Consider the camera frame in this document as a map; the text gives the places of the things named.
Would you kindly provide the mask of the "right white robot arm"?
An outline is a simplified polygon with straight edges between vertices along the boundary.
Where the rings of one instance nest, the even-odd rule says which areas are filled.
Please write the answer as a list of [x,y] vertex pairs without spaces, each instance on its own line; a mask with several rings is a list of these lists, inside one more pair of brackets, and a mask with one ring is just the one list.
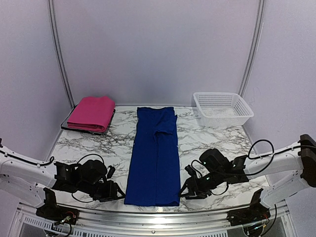
[[269,188],[261,188],[253,194],[244,216],[255,221],[264,211],[278,202],[307,188],[316,186],[316,142],[308,134],[300,136],[299,141],[276,150],[251,156],[250,153],[229,161],[218,149],[208,149],[197,160],[208,170],[198,177],[197,170],[187,165],[189,178],[180,189],[179,197],[185,199],[205,199],[220,184],[227,185],[249,182],[261,176],[291,171]]

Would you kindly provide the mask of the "blue garment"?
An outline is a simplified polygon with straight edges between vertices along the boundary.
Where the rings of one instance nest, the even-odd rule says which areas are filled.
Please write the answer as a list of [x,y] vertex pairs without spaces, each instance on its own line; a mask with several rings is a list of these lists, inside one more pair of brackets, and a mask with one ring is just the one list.
[[139,107],[137,118],[124,204],[179,206],[181,177],[174,108]]

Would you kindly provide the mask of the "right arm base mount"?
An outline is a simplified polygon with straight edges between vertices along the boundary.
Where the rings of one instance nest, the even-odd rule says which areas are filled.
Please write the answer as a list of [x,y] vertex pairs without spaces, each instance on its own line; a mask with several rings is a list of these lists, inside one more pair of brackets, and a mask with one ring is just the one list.
[[227,213],[227,220],[231,226],[244,225],[270,218],[270,210],[260,203],[249,207],[231,210]]

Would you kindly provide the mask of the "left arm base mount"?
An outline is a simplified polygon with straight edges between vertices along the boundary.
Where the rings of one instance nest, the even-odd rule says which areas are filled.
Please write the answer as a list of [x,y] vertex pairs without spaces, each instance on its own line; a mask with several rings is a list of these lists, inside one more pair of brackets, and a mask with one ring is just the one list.
[[55,203],[45,203],[43,206],[37,208],[36,215],[54,221],[55,225],[61,225],[64,223],[75,225],[79,216],[79,210],[59,206]]

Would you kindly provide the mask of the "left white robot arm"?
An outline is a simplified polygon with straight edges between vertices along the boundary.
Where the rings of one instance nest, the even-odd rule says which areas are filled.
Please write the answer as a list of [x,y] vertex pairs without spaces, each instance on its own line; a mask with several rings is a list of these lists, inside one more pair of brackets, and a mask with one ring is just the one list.
[[52,220],[62,216],[62,208],[51,200],[55,191],[74,194],[82,192],[93,201],[107,202],[123,199],[124,192],[111,180],[115,168],[105,166],[104,160],[89,159],[71,164],[39,161],[6,146],[0,147],[0,188],[25,203],[40,208]]

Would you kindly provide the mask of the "pink trousers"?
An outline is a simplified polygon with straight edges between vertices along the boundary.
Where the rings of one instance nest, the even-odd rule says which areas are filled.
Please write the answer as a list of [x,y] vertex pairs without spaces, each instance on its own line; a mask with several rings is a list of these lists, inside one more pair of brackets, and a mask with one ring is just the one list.
[[71,112],[67,126],[91,132],[105,132],[115,110],[115,102],[107,96],[84,97]]

